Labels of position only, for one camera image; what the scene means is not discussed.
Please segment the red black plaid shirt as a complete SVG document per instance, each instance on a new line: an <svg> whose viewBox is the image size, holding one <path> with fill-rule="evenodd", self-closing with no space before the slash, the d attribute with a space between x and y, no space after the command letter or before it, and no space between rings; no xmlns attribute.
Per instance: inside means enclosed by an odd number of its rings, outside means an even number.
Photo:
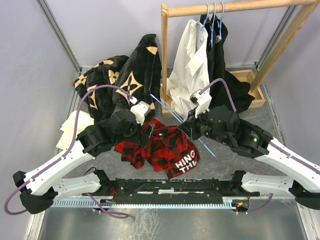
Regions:
<svg viewBox="0 0 320 240"><path fill-rule="evenodd" d="M156 172L165 171L169 179L196 167L200 154L184 132L154 118L143 125L143 132L146 132L149 124L154 124L155 128L147 147L129 141L115 146L114 150L121 154L121 161L129 162L136 169L148 162Z"/></svg>

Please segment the light blue hanger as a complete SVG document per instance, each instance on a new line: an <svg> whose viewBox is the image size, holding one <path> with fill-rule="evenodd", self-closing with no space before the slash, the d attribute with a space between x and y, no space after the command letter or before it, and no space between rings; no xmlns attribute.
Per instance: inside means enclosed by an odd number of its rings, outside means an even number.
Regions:
<svg viewBox="0 0 320 240"><path fill-rule="evenodd" d="M172 117L174 117L179 123L183 122L183 119L177 114L175 113L172 108L165 102L165 100L163 98L158 99L157 97L155 97L153 94L150 94L150 96L156 100L162 107L164 107L165 110L167 110ZM208 152L215 158L216 155L214 154L214 152L205 144L205 142L199 138L198 141L205 147L206 150L208 150Z"/></svg>

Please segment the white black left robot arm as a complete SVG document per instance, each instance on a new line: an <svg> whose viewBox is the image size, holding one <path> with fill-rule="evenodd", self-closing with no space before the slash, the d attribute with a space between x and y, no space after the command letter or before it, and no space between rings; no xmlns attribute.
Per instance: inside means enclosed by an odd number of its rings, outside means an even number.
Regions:
<svg viewBox="0 0 320 240"><path fill-rule="evenodd" d="M61 199L86 193L106 195L112 185L104 170L70 179L64 176L117 144L130 142L146 148L154 130L153 123L140 122L129 110L118 111L110 119L87 126L69 148L42 166L30 172L13 174L25 211L38 214Z"/></svg>

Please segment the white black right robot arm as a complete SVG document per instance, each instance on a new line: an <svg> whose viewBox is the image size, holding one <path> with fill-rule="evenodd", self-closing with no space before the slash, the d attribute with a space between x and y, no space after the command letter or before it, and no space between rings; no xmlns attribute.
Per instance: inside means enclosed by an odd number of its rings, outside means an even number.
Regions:
<svg viewBox="0 0 320 240"><path fill-rule="evenodd" d="M320 208L320 167L287 148L271 133L241 119L226 106L214 107L197 114L188 113L178 128L192 140L206 137L239 156L255 159L281 171L283 176L255 175L245 172L229 183L236 196L244 192L291 195L300 205Z"/></svg>

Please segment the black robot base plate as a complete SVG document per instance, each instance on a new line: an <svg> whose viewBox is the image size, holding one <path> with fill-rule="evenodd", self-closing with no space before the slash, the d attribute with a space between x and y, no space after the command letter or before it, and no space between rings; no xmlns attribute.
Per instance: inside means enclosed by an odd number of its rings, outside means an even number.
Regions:
<svg viewBox="0 0 320 240"><path fill-rule="evenodd" d="M123 179L117 178L110 182L108 191L95 193L94 196L111 196L115 198L132 195L161 194L209 194L214 197L259 197L260 193L252 193L232 180L207 179Z"/></svg>

